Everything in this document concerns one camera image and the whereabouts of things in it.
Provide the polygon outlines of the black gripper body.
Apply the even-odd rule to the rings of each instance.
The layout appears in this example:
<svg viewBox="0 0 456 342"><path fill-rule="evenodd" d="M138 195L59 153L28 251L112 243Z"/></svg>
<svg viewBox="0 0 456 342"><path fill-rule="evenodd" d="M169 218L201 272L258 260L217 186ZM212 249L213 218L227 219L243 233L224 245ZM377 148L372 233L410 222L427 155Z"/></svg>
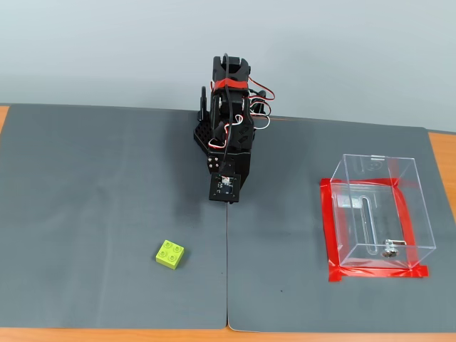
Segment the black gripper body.
<svg viewBox="0 0 456 342"><path fill-rule="evenodd" d="M250 161L250 152L213 152L207 156L208 170L221 175L235 175L239 166L250 166Z"/></svg>

